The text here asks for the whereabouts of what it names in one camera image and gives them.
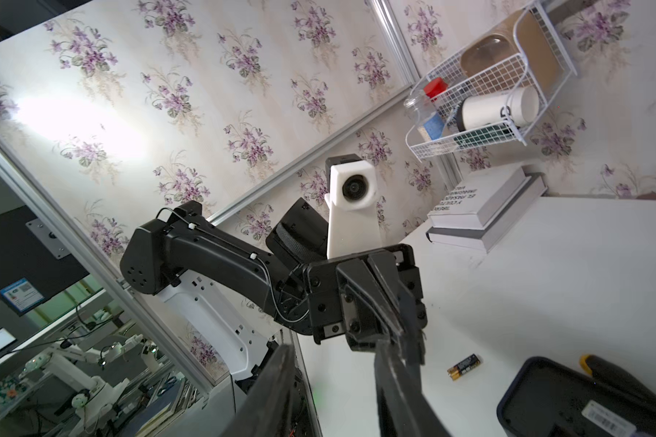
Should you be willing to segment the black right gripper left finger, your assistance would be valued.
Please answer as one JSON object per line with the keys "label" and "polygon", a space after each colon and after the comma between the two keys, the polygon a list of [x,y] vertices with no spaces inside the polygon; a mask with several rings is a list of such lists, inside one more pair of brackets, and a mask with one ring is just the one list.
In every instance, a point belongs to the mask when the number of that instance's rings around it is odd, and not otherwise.
{"label": "black right gripper left finger", "polygon": [[294,348],[288,344],[273,353],[242,408],[220,434],[222,437],[290,434],[294,358]]}

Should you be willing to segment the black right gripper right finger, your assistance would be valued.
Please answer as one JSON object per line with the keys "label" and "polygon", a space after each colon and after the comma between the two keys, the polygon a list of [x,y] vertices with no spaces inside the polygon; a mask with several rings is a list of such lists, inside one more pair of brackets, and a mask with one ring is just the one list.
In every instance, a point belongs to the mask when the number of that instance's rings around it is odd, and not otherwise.
{"label": "black right gripper right finger", "polygon": [[375,389],[381,436],[450,435],[391,344],[377,344]]}

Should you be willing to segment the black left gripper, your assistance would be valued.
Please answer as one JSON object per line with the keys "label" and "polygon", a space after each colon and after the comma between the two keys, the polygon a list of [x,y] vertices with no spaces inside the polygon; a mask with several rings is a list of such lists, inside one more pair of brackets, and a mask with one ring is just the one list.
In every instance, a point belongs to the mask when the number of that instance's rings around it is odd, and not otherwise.
{"label": "black left gripper", "polygon": [[316,344],[344,335],[352,350],[390,342],[422,350],[426,306],[413,248],[397,244],[305,268],[310,334]]}

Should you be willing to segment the black gold AA battery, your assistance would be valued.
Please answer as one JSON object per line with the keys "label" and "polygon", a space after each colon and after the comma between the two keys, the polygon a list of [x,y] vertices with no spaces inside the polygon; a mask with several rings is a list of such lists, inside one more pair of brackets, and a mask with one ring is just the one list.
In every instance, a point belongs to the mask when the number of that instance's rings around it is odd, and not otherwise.
{"label": "black gold AA battery", "polygon": [[477,368],[481,364],[481,360],[477,355],[471,354],[466,359],[455,364],[448,369],[448,376],[452,381],[456,381],[461,378],[463,375],[469,373],[473,369]]}

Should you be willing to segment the black square alarm clock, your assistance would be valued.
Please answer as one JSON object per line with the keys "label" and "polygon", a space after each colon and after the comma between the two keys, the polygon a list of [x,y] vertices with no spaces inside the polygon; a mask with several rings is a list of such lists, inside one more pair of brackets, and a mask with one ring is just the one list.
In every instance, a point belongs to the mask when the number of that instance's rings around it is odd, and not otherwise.
{"label": "black square alarm clock", "polygon": [[656,436],[656,419],[635,418],[585,372],[541,356],[522,365],[497,419],[508,436]]}

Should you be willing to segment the black handled screwdriver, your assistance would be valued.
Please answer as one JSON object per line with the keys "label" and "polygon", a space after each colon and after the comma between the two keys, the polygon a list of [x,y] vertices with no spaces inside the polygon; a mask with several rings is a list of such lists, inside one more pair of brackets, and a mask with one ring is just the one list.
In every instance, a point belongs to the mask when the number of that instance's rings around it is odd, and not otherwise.
{"label": "black handled screwdriver", "polygon": [[627,413],[632,411],[635,418],[656,419],[656,393],[638,378],[598,355],[586,354],[579,358],[579,366],[590,380]]}

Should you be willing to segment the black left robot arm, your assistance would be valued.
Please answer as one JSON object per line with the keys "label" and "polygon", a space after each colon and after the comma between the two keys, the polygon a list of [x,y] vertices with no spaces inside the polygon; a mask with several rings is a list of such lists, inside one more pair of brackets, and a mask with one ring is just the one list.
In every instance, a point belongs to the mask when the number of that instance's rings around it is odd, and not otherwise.
{"label": "black left robot arm", "polygon": [[189,201],[135,230],[120,271],[135,291],[159,296],[220,353],[238,381],[257,377],[274,348],[244,325],[213,289],[222,285],[278,324],[323,342],[344,336],[353,351],[395,348],[406,368],[425,362],[426,308],[413,250],[398,244],[327,252],[330,226],[298,200],[258,249],[211,225]]}

